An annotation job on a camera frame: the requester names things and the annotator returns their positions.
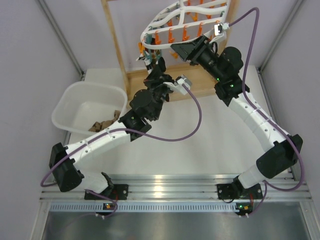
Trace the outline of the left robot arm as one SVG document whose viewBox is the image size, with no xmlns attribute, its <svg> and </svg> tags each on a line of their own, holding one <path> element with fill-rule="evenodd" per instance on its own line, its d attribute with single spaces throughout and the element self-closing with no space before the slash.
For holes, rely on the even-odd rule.
<svg viewBox="0 0 320 240">
<path fill-rule="evenodd" d="M 174 80 L 165 71 L 165 60 L 160 57 L 143 81 L 146 88 L 137 91 L 130 101 L 131 109 L 109 127 L 77 143 L 66 146 L 57 143 L 52 147 L 49 168 L 61 192 L 82 186 L 103 199 L 113 194 L 110 177 L 104 172 L 89 172 L 86 164 L 94 156 L 130 143 L 152 128 L 149 123 L 159 119 L 164 102 L 169 101 L 172 93 L 166 83 Z"/>
</svg>

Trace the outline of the black white patterned sock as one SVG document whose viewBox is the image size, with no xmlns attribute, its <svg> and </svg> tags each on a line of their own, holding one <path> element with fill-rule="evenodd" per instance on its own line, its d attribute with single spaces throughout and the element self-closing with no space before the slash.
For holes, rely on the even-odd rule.
<svg viewBox="0 0 320 240">
<path fill-rule="evenodd" d="M 155 58 L 152 58 L 149 53 L 141 53 L 135 61 L 143 61 L 148 74 L 153 71 L 154 66 L 158 62 Z"/>
</svg>

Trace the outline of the white clip hanger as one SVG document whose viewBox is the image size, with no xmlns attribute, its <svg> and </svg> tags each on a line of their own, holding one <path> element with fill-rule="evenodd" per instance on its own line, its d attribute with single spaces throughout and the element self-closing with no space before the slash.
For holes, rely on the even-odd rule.
<svg viewBox="0 0 320 240">
<path fill-rule="evenodd" d="M 230 0 L 179 0 L 160 11 L 140 35 L 149 50 L 169 49 L 201 35 L 211 39 L 211 30 L 226 23 Z"/>
</svg>

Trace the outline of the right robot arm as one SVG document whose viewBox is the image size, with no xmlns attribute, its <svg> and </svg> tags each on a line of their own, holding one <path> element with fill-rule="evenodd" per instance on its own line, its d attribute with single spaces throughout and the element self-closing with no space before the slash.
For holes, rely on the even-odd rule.
<svg viewBox="0 0 320 240">
<path fill-rule="evenodd" d="M 191 66 L 200 65 L 217 80 L 215 93 L 224 104 L 236 113 L 259 141 L 264 154 L 248 170 L 231 183 L 238 198 L 246 198 L 256 184 L 274 178 L 279 173 L 301 162 L 303 140 L 284 131 L 255 102 L 244 77 L 242 54 L 235 47 L 226 47 L 221 54 L 214 51 L 215 42 L 202 35 L 187 43 L 174 43 L 170 47 Z"/>
</svg>

